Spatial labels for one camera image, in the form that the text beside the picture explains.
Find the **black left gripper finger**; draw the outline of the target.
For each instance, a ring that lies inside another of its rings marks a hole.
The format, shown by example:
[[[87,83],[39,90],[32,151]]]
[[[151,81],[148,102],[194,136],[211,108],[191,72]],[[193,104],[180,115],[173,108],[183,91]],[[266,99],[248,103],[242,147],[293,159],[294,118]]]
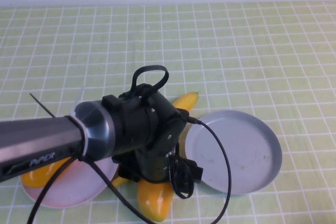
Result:
[[[203,168],[199,167],[196,161],[191,159],[183,158],[182,161],[186,164],[187,168],[189,169],[193,181],[195,183],[200,183],[202,181],[203,176]]]
[[[126,169],[126,168],[119,168],[118,169],[118,175],[121,178],[128,179],[130,181],[138,183],[140,180],[140,177],[133,171]]]

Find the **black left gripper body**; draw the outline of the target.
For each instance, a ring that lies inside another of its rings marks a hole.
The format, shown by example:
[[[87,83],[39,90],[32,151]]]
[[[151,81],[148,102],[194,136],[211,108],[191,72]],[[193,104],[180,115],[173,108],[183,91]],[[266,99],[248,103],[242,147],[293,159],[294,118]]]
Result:
[[[169,158],[173,158],[173,164],[179,158],[177,152],[170,152],[164,155],[154,155],[142,152],[114,153],[112,161],[119,165],[119,168],[126,168],[135,172],[140,180],[148,182],[169,182]]]

